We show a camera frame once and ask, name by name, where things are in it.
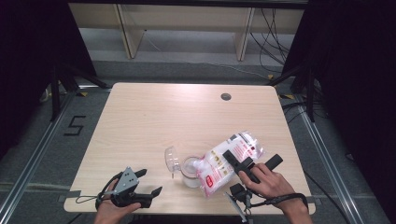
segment person's hand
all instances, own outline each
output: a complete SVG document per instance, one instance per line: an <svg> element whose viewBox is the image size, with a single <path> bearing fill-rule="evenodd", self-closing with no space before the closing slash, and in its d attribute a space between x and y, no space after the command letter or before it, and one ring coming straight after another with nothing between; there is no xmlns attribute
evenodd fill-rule
<svg viewBox="0 0 396 224"><path fill-rule="evenodd" d="M238 175L248 189L256 191L266 199L295 193L294 188L282 174L270 171L263 163L256 164L251 172L260 180L260 184L250 180L243 171ZM312 223L308 209L300 199L289 199L274 206L281 209L291 223Z"/></svg>
<svg viewBox="0 0 396 224"><path fill-rule="evenodd" d="M107 190L114 189L118 179L111 182ZM140 208L140 203L132 203L126 207L117 207L111 202L110 195L106 195L99 205L94 224L115 224L119 223L123 217Z"/></svg>

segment floor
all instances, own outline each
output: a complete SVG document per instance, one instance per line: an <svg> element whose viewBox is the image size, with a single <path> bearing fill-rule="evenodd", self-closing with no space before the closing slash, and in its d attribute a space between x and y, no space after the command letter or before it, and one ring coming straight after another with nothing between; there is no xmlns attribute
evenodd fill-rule
<svg viewBox="0 0 396 224"><path fill-rule="evenodd" d="M117 81L139 80L166 82L170 80L169 78L173 78L166 75L162 77L162 73L167 71L174 75L182 74L178 76L184 78L172 79L173 81L205 82L210 80L220 83L223 79L211 79L210 76L213 73L220 73L222 77L228 78L228 82L264 85L270 78L268 75L279 76L277 72L280 72L282 68L282 64L276 62L268 54L261 54L253 37L249 38L245 60L238 62L234 53L233 34L147 31L136 57L128 60L119 31L93 29L80 31L99 78L110 84ZM262 43L265 35L254 34L254 36ZM287 49L292 39L293 35L278 36L278 41ZM283 62L278 49L272 47L268 49ZM130 76L131 69L137 75ZM85 80L78 82L84 87L91 85ZM280 99L282 105L298 102L299 97L304 98L303 95L289 98L291 82L292 79L288 79L276 87L282 98ZM21 188L16 195L11 195L17 200L9 209L9 217L2 219L2 223L92 222L94 214L83 214L77 217L78 214L69 214L63 210L64 195L73 182L74 174L84 156L85 148L89 144L108 96L108 91L84 90L88 93L88 97L82 97L80 94L62 96L67 109L64 111L62 120L59 120L57 127L53 129L53 133L48 132L49 127L54 125L49 122L50 101L43 102L32 117L31 123L26 127L20 144L12 148L1 160L0 200L4 201L10 197L13 186L15 188L14 183L19 183L24 178L26 182L26 186ZM308 173L308 185L316 199L317 212L312 216L314 221L317 223L389 223L375 196L362 178L359 168L345 156L347 149L332 126L331 120L327 118L319 100L322 99L318 99L315 104L315 124L307 122L303 107L297 106L285 110L285 117L302 166ZM65 137L64 133L74 131L70 129L69 121L75 115L86 116L82 121L84 132L76 138ZM43 142L42 136L48 136L49 141ZM40 148L44 150L42 154L37 154ZM30 164L32 160L36 160L35 167L26 170L26 164ZM254 223L287 223L282 216L253 217L253 219ZM123 223L129 220L131 218L125 218Z"/></svg>

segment white plastic bag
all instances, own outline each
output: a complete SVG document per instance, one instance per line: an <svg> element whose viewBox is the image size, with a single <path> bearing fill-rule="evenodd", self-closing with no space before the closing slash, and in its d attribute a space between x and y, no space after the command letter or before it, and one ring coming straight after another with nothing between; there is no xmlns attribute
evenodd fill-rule
<svg viewBox="0 0 396 224"><path fill-rule="evenodd" d="M217 189L227 184L234 176L233 167L222 156L230 150L239 162L250 157L254 161L264 154L258 140L249 132L236 133L218 146L207 151L195 163L197 176L201 181L201 189L209 197Z"/></svg>

